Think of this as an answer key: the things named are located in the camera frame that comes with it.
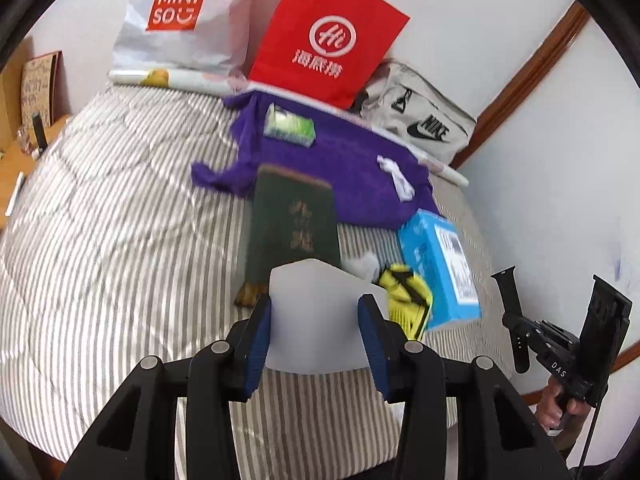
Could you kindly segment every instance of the mattress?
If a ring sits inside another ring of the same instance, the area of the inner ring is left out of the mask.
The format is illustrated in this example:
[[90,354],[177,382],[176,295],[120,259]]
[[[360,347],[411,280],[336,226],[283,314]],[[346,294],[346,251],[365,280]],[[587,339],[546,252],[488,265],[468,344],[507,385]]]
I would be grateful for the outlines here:
[[[129,371],[223,338],[233,306],[243,199],[192,185],[190,163],[236,159],[236,113],[207,95],[107,86],[66,125],[27,180],[0,238],[0,415],[66,461]],[[441,355],[513,362],[490,258],[460,190],[432,178],[460,232],[482,319],[428,332]],[[401,261],[394,232],[338,226],[343,257]],[[455,422],[450,403],[449,424]],[[186,402],[175,463],[185,478]],[[297,376],[265,369],[246,404],[232,403],[242,478],[337,479],[396,453],[399,423],[368,369]]]

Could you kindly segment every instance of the striped bedsheet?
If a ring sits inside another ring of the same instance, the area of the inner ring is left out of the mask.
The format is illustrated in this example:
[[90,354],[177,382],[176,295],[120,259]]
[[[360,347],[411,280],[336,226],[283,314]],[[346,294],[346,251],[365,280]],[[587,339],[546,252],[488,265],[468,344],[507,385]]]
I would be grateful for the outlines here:
[[[193,355],[247,312],[233,306],[244,200],[191,184],[190,163],[236,157],[235,113],[212,96],[107,86],[47,150],[0,238],[0,416],[66,461],[129,371],[148,354]],[[429,332],[441,355],[510,346],[490,259],[460,190],[433,179],[460,230],[483,318]],[[340,225],[342,256],[401,261],[396,235]],[[177,412],[176,477],[186,478]],[[449,423],[455,410],[449,406]],[[324,376],[265,370],[232,405],[243,479],[338,479],[392,458],[399,423],[368,369]]]

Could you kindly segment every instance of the white wall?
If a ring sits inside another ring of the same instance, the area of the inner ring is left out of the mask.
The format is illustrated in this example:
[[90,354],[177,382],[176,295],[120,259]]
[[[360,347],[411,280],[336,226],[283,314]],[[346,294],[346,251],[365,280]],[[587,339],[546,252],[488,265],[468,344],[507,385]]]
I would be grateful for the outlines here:
[[[591,20],[461,168],[495,268],[516,265],[526,316],[578,334],[597,274],[636,303],[625,346],[640,338],[638,124],[640,89]],[[639,373],[634,364],[612,379],[594,457],[612,458],[638,417]],[[513,382],[530,392],[547,378],[533,360]]]
[[[63,111],[102,87],[127,0],[58,0],[33,27],[34,53],[62,50]],[[572,0],[389,0],[411,20],[392,50],[473,116],[526,62]],[[250,55],[278,0],[255,7]]]

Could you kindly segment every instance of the metal bolt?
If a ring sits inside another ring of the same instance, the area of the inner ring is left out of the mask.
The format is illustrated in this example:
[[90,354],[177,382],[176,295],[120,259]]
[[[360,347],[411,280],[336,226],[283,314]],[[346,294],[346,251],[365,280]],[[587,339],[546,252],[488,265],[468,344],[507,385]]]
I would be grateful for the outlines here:
[[148,355],[140,361],[140,366],[145,370],[151,370],[151,368],[155,368],[158,364],[158,358],[154,355]]
[[494,362],[491,361],[491,359],[486,355],[481,355],[478,359],[476,359],[476,366],[478,368],[482,368],[482,370],[490,370],[494,367]]
[[407,341],[404,343],[404,349],[412,354],[419,354],[423,348],[424,346],[420,341]]
[[214,354],[223,354],[231,348],[231,345],[226,341],[216,341],[211,345],[211,351]]

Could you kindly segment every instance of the purple cloth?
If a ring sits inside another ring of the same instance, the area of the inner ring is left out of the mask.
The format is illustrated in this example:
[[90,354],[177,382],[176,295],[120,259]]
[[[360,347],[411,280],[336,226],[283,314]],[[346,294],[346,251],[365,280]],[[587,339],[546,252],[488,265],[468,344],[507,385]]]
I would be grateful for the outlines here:
[[[271,103],[313,120],[316,140],[310,148],[263,136]],[[338,222],[395,230],[418,208],[439,214],[428,170],[403,146],[329,113],[264,92],[229,97],[225,105],[242,110],[231,126],[238,161],[220,173],[194,162],[191,178],[196,186],[247,196],[258,167],[270,163],[331,184]],[[380,170],[378,155],[396,161],[414,186],[413,200],[400,202],[391,175]]]

